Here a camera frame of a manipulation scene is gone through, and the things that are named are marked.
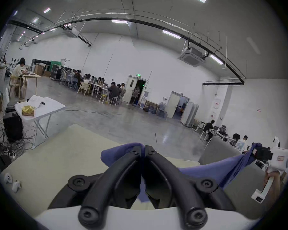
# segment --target white shirt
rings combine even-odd
[[[22,75],[22,71],[21,71],[21,66],[18,64],[15,66],[12,76],[13,77],[19,77],[20,75]]]
[[[246,140],[243,140],[243,139],[238,140],[235,147],[240,153],[242,153],[243,151],[247,151],[248,149]]]

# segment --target purple towel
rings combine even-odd
[[[101,152],[101,161],[103,161],[108,167],[110,167],[116,160],[133,149],[134,146],[141,146],[142,157],[145,156],[145,146],[141,143],[129,143],[118,147],[110,148]],[[210,163],[206,165],[179,168],[179,170],[189,176],[211,177],[216,180],[220,187],[224,188],[229,184],[239,172],[247,165],[254,161],[254,157],[251,156],[253,149],[261,147],[260,143],[255,143],[252,148],[246,153],[229,157],[221,161]],[[145,185],[143,178],[141,179],[141,193],[138,195],[138,199],[142,202],[149,201],[145,194]]]

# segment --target air conditioning unit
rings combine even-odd
[[[69,36],[72,38],[76,38],[79,35],[79,32],[76,28],[72,28],[71,30],[65,30],[63,32],[65,33],[66,36]]]
[[[199,50],[193,47],[187,47],[183,50],[182,54],[178,57],[178,59],[184,61],[185,63],[193,67],[197,67],[205,63],[205,59],[203,59],[202,57],[203,55]]]

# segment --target woman with long black hair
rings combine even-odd
[[[13,73],[12,73],[12,77],[14,77],[13,79],[11,79],[11,81],[13,80],[14,83],[19,84],[20,83],[20,88],[24,85],[24,81],[23,79],[20,80],[18,79],[21,75],[23,75],[24,71],[21,70],[21,68],[26,64],[26,60],[24,58],[21,58],[20,61],[16,64]],[[18,97],[18,90],[19,90],[19,86],[15,87],[15,94]]]

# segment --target beige mat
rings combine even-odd
[[[2,173],[19,180],[22,188],[13,193],[10,183],[4,185],[16,202],[32,217],[47,209],[56,194],[73,175],[103,173],[108,167],[100,160],[101,151],[120,144],[97,135],[79,125],[49,138],[34,150],[11,163]],[[197,162],[168,158],[177,167],[199,165]],[[136,202],[133,209],[150,208]]]

